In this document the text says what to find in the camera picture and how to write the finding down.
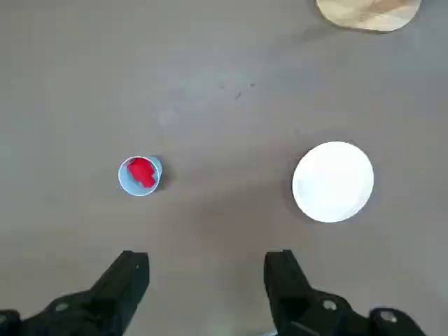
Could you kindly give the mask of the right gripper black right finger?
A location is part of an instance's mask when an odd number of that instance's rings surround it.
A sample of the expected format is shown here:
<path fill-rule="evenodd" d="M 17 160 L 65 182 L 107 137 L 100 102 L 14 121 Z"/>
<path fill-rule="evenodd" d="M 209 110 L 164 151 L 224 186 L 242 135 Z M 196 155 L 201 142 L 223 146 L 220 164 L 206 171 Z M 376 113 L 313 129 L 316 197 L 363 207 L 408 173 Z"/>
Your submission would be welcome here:
<path fill-rule="evenodd" d="M 313 288 L 293 252 L 265 255 L 264 283 L 277 335 L 424 335 L 405 312 L 378 307 L 367 317 L 341 296 Z"/>

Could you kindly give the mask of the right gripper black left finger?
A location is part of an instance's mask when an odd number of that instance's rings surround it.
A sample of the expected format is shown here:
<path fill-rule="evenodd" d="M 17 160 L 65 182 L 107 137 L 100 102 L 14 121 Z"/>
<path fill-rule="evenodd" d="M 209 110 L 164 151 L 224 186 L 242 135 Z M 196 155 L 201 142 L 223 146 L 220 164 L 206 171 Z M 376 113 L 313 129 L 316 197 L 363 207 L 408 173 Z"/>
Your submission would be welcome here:
<path fill-rule="evenodd" d="M 150 283 L 148 254 L 123 251 L 88 290 L 63 295 L 29 318 L 1 310 L 2 335 L 124 335 Z"/>

